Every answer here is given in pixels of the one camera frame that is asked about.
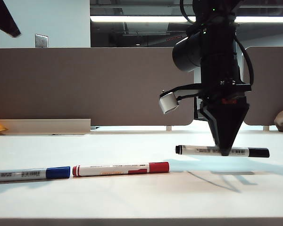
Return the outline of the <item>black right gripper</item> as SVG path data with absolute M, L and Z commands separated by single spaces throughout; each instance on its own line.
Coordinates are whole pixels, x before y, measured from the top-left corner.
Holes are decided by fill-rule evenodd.
M 202 56 L 200 66 L 204 89 L 199 96 L 200 113 L 221 155 L 228 156 L 250 106 L 245 92 L 251 86 L 241 80 L 236 55 Z

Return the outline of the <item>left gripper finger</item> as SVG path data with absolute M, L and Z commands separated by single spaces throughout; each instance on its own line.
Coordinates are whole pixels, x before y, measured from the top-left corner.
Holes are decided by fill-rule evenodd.
M 0 30 L 13 38 L 21 35 L 17 24 L 3 0 L 0 0 Z

